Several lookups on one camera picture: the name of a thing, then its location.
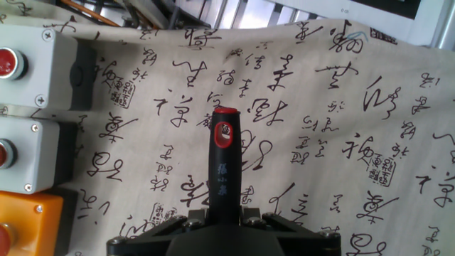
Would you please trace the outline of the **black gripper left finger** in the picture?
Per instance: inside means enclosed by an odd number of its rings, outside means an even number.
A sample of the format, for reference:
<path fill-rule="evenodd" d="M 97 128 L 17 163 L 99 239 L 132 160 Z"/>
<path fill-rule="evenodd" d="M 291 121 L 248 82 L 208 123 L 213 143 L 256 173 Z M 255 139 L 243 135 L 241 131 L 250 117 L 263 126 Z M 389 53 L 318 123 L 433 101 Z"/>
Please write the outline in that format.
<path fill-rule="evenodd" d="M 190 210 L 146 231 L 136 238 L 117 236 L 107 241 L 108 256 L 164 256 L 178 236 L 207 226 L 207 209 Z"/>

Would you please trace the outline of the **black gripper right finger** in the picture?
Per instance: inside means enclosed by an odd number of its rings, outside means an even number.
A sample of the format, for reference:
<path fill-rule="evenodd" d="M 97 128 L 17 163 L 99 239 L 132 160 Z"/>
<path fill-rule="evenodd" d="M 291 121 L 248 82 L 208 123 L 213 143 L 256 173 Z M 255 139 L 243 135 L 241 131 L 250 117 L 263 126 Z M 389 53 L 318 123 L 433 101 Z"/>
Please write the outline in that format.
<path fill-rule="evenodd" d="M 341 256 L 341 234 L 313 232 L 276 213 L 260 213 L 259 208 L 241 210 L 243 247 L 251 255 Z"/>

